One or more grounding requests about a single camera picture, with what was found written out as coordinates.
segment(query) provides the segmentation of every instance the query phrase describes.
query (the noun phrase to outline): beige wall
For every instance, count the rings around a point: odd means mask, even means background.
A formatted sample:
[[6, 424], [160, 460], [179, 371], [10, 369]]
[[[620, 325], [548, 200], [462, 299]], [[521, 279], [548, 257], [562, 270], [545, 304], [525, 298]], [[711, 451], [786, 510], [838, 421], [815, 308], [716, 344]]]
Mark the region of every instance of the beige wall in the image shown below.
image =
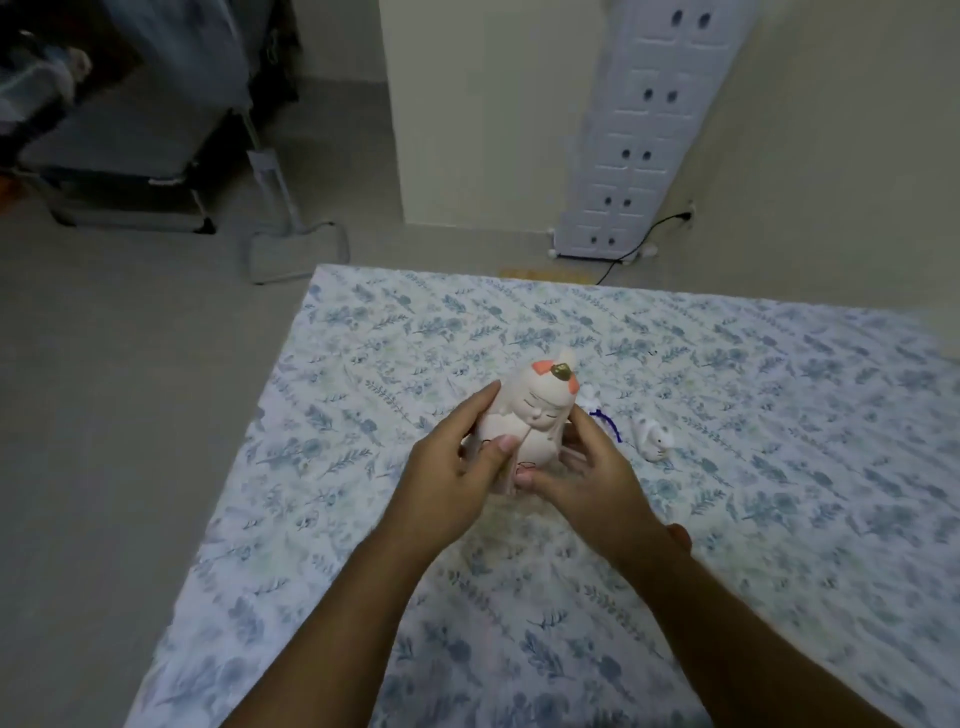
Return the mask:
[[380, 12], [407, 222], [552, 228], [600, 0], [381, 0]]
[[946, 320], [960, 272], [960, 9], [766, 10], [663, 205], [698, 207], [693, 231], [665, 243], [676, 264], [700, 290]]
[[302, 76], [387, 80], [377, 0], [293, 0]]

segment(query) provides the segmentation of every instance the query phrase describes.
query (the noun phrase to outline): table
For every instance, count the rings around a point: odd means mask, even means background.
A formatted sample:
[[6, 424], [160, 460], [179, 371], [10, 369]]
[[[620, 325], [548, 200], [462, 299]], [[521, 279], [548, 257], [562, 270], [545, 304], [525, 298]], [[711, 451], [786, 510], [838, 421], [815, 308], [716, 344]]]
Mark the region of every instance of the table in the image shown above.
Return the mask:
[[[960, 716], [960, 368], [893, 313], [322, 266], [127, 725], [215, 726], [458, 401], [561, 346], [653, 507], [794, 644], [907, 725]], [[402, 620], [372, 725], [706, 721], [649, 611], [559, 515], [492, 499]]]

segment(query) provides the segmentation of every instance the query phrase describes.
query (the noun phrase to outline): power cord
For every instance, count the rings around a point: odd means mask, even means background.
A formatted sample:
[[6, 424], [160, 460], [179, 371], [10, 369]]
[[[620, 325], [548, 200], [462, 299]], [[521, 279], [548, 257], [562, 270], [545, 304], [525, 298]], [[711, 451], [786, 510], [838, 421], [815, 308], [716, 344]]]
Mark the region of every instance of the power cord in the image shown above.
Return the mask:
[[662, 220], [658, 220], [656, 223], [654, 223], [653, 225], [650, 226], [650, 229], [647, 231], [647, 234], [645, 234], [645, 235], [643, 236], [643, 239], [642, 239], [639, 243], [637, 243], [637, 245], [636, 245], [635, 248], [633, 248], [632, 250], [630, 250], [630, 251], [627, 252], [627, 253], [624, 253], [624, 254], [621, 255], [617, 260], [615, 260], [613, 263], [610, 264], [610, 268], [608, 268], [608, 269], [607, 269], [607, 272], [603, 275], [603, 277], [596, 282], [596, 285], [600, 285], [604, 280], [607, 279], [607, 276], [610, 274], [610, 271], [613, 270], [613, 266], [614, 266], [614, 265], [616, 265], [617, 263], [619, 263], [619, 262], [620, 262], [621, 260], [623, 260], [624, 258], [630, 257], [631, 255], [633, 255], [634, 253], [636, 253], [636, 251], [638, 251], [638, 250], [640, 249], [640, 246], [643, 245], [643, 244], [647, 241], [647, 238], [650, 237], [650, 233], [654, 231], [654, 228], [655, 228], [657, 225], [662, 225], [663, 223], [667, 222], [668, 220], [683, 220], [684, 222], [686, 222], [686, 221], [690, 220], [690, 218], [692, 218], [692, 217], [693, 217], [693, 212], [691, 212], [690, 210], [688, 210], [687, 212], [679, 212], [679, 213], [677, 213], [676, 215], [670, 215], [669, 217], [664, 217]]

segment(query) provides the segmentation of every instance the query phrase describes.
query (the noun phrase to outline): person's left hand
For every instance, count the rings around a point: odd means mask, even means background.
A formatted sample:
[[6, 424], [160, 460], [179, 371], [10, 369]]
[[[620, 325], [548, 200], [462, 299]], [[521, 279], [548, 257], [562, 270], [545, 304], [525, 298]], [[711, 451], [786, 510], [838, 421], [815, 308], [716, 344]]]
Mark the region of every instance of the person's left hand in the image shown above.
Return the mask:
[[519, 439], [501, 435], [485, 443], [471, 463], [461, 459], [460, 444], [499, 390], [499, 381], [488, 384], [413, 446], [377, 527], [397, 548], [432, 561], [480, 516], [497, 472]]

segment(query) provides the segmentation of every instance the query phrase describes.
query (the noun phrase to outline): floor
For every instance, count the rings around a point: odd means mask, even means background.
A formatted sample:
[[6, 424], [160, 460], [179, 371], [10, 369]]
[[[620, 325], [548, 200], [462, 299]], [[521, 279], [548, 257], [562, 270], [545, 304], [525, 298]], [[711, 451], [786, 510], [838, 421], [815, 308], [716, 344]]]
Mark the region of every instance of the floor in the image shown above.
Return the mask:
[[[267, 136], [304, 217], [347, 226], [354, 264], [606, 270], [548, 260], [541, 234], [404, 226], [386, 88], [302, 92]], [[306, 284], [245, 282], [257, 202], [237, 180], [213, 237], [61, 228], [33, 199], [0, 215], [7, 724], [126, 716]], [[607, 283], [696, 289], [670, 234]]]

